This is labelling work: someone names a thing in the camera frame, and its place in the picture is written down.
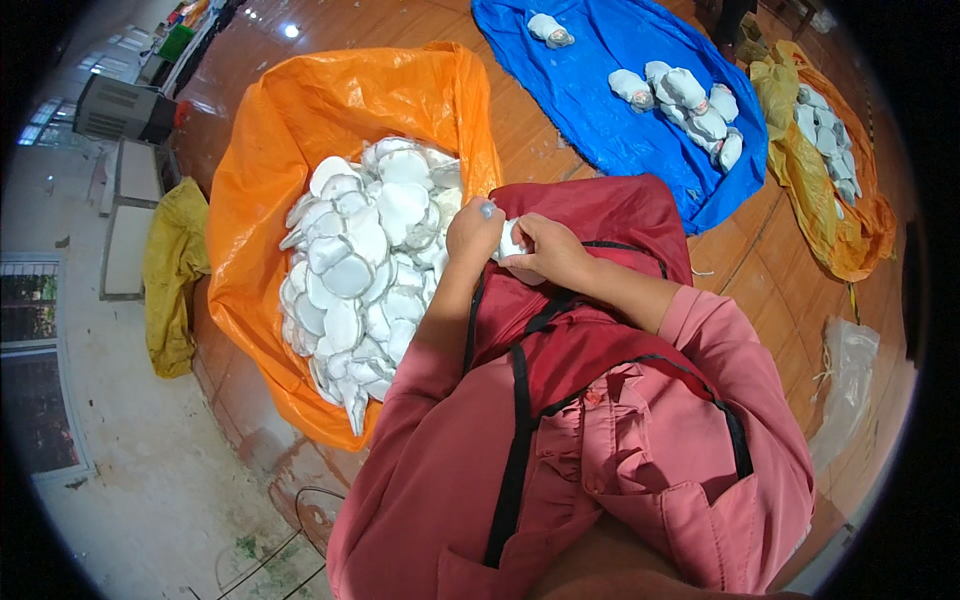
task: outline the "hand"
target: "hand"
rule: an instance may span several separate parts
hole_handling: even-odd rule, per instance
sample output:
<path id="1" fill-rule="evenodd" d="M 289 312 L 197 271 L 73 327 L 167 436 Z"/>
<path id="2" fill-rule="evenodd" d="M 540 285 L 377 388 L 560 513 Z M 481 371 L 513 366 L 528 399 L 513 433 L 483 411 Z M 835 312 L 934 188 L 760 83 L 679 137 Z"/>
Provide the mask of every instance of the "hand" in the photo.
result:
<path id="1" fill-rule="evenodd" d="M 451 263 L 482 270 L 500 244 L 507 215 L 495 208 L 488 219 L 480 211 L 480 206 L 487 202 L 486 198 L 474 196 L 453 217 L 446 231 L 446 253 Z"/>
<path id="2" fill-rule="evenodd" d="M 587 292 L 595 259 L 567 226 L 531 212 L 516 221 L 512 235 L 529 253 L 507 256 L 501 267 L 533 271 L 574 292 Z"/>

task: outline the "woman's right hand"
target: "woman's right hand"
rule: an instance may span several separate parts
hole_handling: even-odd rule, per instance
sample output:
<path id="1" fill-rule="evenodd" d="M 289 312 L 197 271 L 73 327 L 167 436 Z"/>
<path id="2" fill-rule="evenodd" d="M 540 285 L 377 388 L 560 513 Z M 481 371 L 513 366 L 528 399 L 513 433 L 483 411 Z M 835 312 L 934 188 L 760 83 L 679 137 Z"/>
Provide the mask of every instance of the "woman's right hand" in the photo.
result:
<path id="1" fill-rule="evenodd" d="M 513 238 L 528 253 L 507 256 L 501 267 L 533 271 L 574 292 L 588 292 L 596 259 L 567 226 L 531 212 L 516 221 Z"/>

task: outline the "pink shirt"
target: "pink shirt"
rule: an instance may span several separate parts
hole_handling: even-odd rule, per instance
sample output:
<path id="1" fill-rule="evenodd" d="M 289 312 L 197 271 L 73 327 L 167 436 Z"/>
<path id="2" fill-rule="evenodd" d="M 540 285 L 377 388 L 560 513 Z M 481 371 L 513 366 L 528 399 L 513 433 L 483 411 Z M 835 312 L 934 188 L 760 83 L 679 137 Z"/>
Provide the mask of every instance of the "pink shirt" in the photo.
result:
<path id="1" fill-rule="evenodd" d="M 338 598 L 520 598 L 604 510 L 691 584 L 762 593 L 805 535 L 814 476 L 770 352 L 733 300 L 682 288 L 659 336 L 743 422 L 754 472 L 737 481 L 723 413 L 646 365 L 598 378 L 540 421 L 516 533 L 482 565 L 514 436 L 502 356 L 462 364 L 412 344 L 330 537 Z"/>

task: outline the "orange plastic bag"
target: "orange plastic bag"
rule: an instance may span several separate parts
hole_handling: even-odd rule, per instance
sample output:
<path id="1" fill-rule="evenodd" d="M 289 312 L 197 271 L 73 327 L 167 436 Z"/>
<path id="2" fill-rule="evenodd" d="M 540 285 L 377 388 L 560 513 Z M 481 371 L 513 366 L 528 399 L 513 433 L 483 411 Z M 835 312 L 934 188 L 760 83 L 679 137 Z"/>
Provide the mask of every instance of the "orange plastic bag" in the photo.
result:
<path id="1" fill-rule="evenodd" d="M 206 244 L 214 322 L 249 354 L 279 413 L 310 438 L 358 450 L 380 403 L 367 410 L 362 437 L 347 412 L 313 390 L 306 359 L 280 337 L 278 290 L 289 270 L 287 211 L 328 156 L 359 161 L 363 142 L 405 135 L 461 160 L 464 195 L 501 184 L 490 131 L 490 85 L 483 63 L 460 44 L 370 48 L 296 57 L 267 71 L 244 95 L 210 194 Z"/>
<path id="2" fill-rule="evenodd" d="M 785 39 L 777 42 L 763 62 L 751 63 L 750 80 L 767 121 L 767 166 L 786 189 L 806 243 L 835 276 L 846 281 L 867 277 L 880 259 L 890 256 L 897 217 L 876 188 L 874 151 L 856 113 L 837 88 L 810 66 L 800 46 Z M 823 158 L 794 120 L 793 104 L 800 83 L 824 96 L 847 126 L 863 192 L 856 206 L 840 201 Z M 842 220 L 837 217 L 834 198 L 843 207 Z"/>

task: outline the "red apron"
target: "red apron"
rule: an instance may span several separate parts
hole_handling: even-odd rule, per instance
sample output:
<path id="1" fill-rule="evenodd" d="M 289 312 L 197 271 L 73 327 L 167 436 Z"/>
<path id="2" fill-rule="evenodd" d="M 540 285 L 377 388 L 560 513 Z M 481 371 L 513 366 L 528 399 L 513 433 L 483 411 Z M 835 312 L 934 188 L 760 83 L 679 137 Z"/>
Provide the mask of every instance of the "red apron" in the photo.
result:
<path id="1" fill-rule="evenodd" d="M 653 175 L 521 183 L 495 189 L 491 198 L 508 219 L 538 212 L 568 226 L 594 256 L 692 285 L 680 215 L 666 184 Z M 507 351 L 514 370 L 515 432 L 493 513 L 486 566 L 499 566 L 503 546 L 516 532 L 530 443 L 540 418 L 578 399 L 615 366 L 643 362 L 713 403 L 726 416 L 738 478 L 753 472 L 739 418 L 676 348 L 570 290 L 550 283 L 529 287 L 489 262 L 470 310 L 464 371 Z"/>

